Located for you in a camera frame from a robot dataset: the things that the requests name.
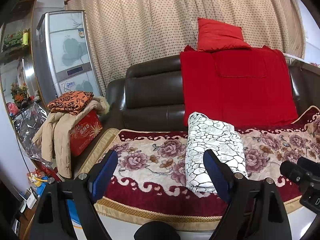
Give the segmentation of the small red pillow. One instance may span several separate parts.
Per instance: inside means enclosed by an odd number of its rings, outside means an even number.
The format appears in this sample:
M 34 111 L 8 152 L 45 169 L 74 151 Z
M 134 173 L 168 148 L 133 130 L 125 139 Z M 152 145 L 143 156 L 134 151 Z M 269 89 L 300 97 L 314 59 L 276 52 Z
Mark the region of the small red pillow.
M 214 52 L 227 49 L 249 49 L 242 28 L 207 18 L 198 18 L 197 51 Z

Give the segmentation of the green ornament on shelf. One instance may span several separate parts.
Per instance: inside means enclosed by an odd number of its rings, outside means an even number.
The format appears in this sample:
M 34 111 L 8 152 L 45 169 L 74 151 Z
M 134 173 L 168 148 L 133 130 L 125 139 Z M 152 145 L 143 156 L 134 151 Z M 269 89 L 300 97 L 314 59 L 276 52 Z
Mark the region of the green ornament on shelf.
M 21 31 L 6 35 L 4 38 L 4 46 L 6 48 L 11 48 L 14 46 L 21 45 L 22 44 L 22 36 L 23 36 L 23 33 Z

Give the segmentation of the clear plastic bag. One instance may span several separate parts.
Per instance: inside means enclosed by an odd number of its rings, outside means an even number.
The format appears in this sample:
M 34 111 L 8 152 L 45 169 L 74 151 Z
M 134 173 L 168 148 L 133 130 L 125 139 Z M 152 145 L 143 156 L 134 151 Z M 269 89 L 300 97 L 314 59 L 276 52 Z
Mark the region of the clear plastic bag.
M 42 158 L 41 147 L 32 142 L 34 135 L 39 131 L 46 118 L 47 112 L 36 102 L 31 103 L 18 114 L 11 115 L 12 123 L 25 154 L 30 159 L 39 161 L 46 167 L 51 167 L 52 163 Z

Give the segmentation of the standing white air conditioner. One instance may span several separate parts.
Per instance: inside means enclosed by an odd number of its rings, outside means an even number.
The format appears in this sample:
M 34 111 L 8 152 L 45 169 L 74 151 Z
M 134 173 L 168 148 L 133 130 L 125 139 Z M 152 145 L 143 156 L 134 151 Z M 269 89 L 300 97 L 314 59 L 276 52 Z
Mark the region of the standing white air conditioner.
M 102 91 L 94 70 L 83 10 L 44 13 L 36 27 L 36 76 L 45 105 L 72 91 Z

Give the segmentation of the beige dotted curtain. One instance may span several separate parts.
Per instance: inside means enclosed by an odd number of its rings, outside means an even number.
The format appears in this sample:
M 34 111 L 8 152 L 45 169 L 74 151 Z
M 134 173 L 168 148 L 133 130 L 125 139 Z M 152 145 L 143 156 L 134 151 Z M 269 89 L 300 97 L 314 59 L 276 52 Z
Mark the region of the beige dotted curtain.
M 64 0 L 85 12 L 89 47 L 102 90 L 129 66 L 196 47 L 198 18 L 242 28 L 244 40 L 297 57 L 305 32 L 297 0 Z

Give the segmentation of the floral red-bordered sofa blanket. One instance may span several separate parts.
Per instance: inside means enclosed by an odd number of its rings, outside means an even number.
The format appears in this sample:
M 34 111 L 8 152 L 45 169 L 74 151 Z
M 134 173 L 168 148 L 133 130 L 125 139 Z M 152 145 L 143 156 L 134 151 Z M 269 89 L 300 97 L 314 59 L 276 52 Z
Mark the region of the floral red-bordered sofa blanket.
M 240 128 L 238 134 L 249 179 L 272 178 L 287 213 L 299 209 L 300 191 L 279 167 L 300 157 L 319 162 L 319 109 L 311 106 L 281 128 Z M 135 224 L 160 220 L 182 231 L 215 229 L 226 204 L 215 193 L 186 187 L 187 137 L 187 132 L 107 130 L 81 167 L 88 172 L 109 150 L 118 154 L 111 181 L 95 204 L 97 212 Z

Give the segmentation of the orange black patterned cloth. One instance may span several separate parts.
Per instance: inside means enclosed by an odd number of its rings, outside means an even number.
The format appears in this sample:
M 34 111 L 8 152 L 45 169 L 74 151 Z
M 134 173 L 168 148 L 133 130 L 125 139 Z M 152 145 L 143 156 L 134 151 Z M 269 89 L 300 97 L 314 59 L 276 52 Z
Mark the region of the orange black patterned cloth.
M 93 99 L 92 92 L 70 91 L 48 104 L 51 113 L 65 112 L 78 115 Z

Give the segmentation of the yellow bottle on shelf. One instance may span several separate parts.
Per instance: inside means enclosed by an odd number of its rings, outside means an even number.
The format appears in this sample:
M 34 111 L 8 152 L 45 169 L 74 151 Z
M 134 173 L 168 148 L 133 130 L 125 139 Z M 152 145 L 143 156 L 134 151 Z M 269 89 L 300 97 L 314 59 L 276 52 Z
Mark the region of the yellow bottle on shelf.
M 24 30 L 22 35 L 22 44 L 26 46 L 28 45 L 28 43 L 29 43 L 29 32 L 27 30 Z

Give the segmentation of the white crackle-pattern garment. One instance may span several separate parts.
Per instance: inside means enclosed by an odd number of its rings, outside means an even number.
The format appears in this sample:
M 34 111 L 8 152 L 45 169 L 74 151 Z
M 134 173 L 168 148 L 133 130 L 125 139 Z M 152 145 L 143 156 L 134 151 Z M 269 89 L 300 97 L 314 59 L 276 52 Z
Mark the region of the white crackle-pattern garment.
M 248 178 L 244 147 L 233 125 L 194 112 L 188 118 L 188 138 L 185 154 L 186 187 L 193 193 L 217 193 L 205 169 L 203 155 L 212 150 L 219 161 L 234 172 Z

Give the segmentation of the dark brown leather sofa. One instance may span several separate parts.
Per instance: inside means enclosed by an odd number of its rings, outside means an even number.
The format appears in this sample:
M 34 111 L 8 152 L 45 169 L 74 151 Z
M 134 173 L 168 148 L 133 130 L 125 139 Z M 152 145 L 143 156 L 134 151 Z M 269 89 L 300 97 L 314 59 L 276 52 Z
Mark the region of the dark brown leather sofa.
M 298 117 L 319 105 L 319 69 L 297 62 L 287 65 Z M 109 83 L 107 127 L 136 131 L 184 131 L 185 105 L 180 55 L 131 66 L 123 79 Z

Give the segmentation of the beige padded jacket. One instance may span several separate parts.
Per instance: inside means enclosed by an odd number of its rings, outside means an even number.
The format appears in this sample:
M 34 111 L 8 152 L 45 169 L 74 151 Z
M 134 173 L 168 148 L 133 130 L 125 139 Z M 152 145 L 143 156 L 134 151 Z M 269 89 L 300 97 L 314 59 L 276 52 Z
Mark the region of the beige padded jacket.
M 71 171 L 71 130 L 92 110 L 97 115 L 106 115 L 110 105 L 105 97 L 94 97 L 77 115 L 70 113 L 50 113 L 32 142 L 41 149 L 41 157 L 46 161 L 56 160 L 58 173 L 64 178 L 72 178 Z

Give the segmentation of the artificial flower bouquet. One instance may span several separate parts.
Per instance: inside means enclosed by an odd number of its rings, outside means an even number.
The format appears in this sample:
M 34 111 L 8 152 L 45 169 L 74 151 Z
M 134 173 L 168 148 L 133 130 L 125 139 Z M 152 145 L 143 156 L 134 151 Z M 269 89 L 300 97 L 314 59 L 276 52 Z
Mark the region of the artificial flower bouquet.
M 18 83 L 11 84 L 11 96 L 18 109 L 23 109 L 29 105 L 29 94 L 26 83 L 21 86 Z

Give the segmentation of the large red blanket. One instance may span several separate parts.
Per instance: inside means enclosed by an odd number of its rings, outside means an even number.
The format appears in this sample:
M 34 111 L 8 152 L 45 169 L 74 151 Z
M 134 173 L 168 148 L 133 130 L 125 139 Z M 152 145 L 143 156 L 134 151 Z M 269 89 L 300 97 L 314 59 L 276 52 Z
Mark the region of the large red blanket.
M 283 53 L 262 48 L 180 53 L 184 123 L 199 112 L 235 127 L 287 125 L 298 118 Z

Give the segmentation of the wooden display shelf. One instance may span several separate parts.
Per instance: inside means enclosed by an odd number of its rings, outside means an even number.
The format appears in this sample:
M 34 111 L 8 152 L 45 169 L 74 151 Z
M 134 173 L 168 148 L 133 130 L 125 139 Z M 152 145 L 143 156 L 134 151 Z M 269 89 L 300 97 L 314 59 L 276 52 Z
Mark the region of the wooden display shelf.
M 18 109 L 12 99 L 12 83 L 18 83 L 19 86 L 26 83 L 30 100 L 29 105 L 41 101 L 32 52 L 32 26 L 36 1 L 19 0 L 9 13 L 9 18 L 1 26 L 1 94 L 9 116 L 16 115 L 22 110 Z M 21 44 L 11 48 L 4 46 L 6 35 L 18 31 L 23 33 L 24 30 L 29 32 L 28 45 Z

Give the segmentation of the red gift box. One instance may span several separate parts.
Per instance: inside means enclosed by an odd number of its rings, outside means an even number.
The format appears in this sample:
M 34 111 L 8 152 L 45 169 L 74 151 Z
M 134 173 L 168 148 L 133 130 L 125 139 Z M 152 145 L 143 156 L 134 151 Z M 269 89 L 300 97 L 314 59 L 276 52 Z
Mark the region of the red gift box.
M 79 156 L 102 129 L 95 109 L 91 110 L 71 130 L 71 155 Z

